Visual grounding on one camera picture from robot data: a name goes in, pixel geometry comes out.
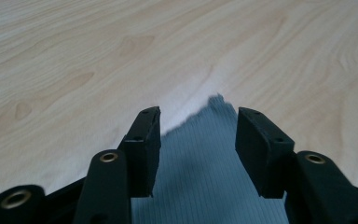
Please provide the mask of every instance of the blue cloth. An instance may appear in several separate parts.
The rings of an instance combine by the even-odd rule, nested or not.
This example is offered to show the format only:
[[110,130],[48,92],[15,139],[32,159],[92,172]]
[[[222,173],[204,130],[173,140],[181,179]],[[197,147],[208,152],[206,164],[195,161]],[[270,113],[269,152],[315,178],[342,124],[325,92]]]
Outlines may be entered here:
[[133,223],[288,223],[283,200],[258,197],[236,128],[236,111],[218,95],[162,136],[154,198],[131,200]]

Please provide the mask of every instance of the ribbed cloth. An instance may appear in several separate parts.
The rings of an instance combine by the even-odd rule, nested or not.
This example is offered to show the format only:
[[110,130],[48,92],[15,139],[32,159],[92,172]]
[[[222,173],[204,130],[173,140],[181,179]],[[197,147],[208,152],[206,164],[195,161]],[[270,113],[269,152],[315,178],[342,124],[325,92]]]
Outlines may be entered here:
[[133,223],[288,223],[283,200],[258,197],[236,129],[236,111],[218,95],[162,136],[154,198],[131,200]]

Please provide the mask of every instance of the brass-colored ring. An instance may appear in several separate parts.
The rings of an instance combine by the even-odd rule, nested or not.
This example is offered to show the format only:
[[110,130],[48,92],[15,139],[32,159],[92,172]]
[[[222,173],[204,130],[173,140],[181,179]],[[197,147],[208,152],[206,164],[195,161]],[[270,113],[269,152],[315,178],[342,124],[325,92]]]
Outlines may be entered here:
[[[11,202],[10,200],[13,199],[15,196],[22,196],[18,200]],[[31,198],[32,193],[27,189],[20,189],[9,196],[7,196],[2,202],[1,207],[5,209],[12,209],[18,207],[24,203],[26,203]]]
[[305,156],[305,158],[308,161],[316,163],[316,164],[325,164],[326,163],[326,161],[322,157],[315,155],[315,154],[308,154]]
[[103,154],[103,155],[100,157],[100,161],[103,161],[103,162],[111,162],[111,161],[115,161],[117,158],[118,158],[118,154],[117,154],[117,153],[108,152],[108,153]]

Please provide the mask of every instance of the folded cloth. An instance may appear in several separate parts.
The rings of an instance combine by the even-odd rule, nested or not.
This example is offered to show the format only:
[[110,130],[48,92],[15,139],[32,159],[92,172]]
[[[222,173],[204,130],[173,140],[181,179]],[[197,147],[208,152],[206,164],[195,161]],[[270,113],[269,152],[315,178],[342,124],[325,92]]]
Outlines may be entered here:
[[258,197],[235,151],[237,113],[221,95],[161,137],[154,198],[133,223],[288,223],[283,200]]

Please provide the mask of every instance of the wood grain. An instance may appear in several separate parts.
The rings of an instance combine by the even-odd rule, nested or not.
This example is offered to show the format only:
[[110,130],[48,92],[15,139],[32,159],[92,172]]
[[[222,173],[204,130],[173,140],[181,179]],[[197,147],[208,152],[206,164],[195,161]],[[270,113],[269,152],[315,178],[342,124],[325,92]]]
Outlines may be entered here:
[[358,1],[0,0],[0,192],[84,176],[137,113],[262,111],[358,186]]

